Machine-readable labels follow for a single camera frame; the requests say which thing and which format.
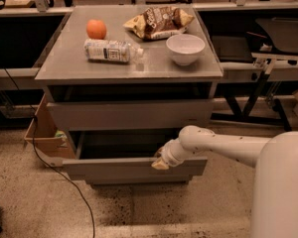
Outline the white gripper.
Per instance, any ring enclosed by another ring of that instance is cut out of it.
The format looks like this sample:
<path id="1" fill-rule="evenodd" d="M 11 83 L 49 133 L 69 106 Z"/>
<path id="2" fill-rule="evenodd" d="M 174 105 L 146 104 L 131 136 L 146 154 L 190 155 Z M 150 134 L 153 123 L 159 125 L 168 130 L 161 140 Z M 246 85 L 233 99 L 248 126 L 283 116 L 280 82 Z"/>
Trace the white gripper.
<path id="1" fill-rule="evenodd" d="M 168 170 L 169 167 L 176 167 L 184 162 L 185 154 L 186 151 L 178 139 L 170 140 L 161 148 L 160 152 L 154 155 L 156 160 L 151 167 L 155 170 Z"/>

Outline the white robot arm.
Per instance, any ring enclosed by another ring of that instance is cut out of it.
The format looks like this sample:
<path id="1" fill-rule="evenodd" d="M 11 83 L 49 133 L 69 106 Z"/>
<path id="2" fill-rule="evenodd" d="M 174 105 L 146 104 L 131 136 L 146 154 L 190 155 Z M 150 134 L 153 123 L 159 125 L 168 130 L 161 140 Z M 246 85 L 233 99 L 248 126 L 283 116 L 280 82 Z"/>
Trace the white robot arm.
<path id="1" fill-rule="evenodd" d="M 255 168 L 250 238 L 298 238 L 298 132 L 261 138 L 186 126 L 158 150 L 152 167 L 167 170 L 203 152 Z"/>

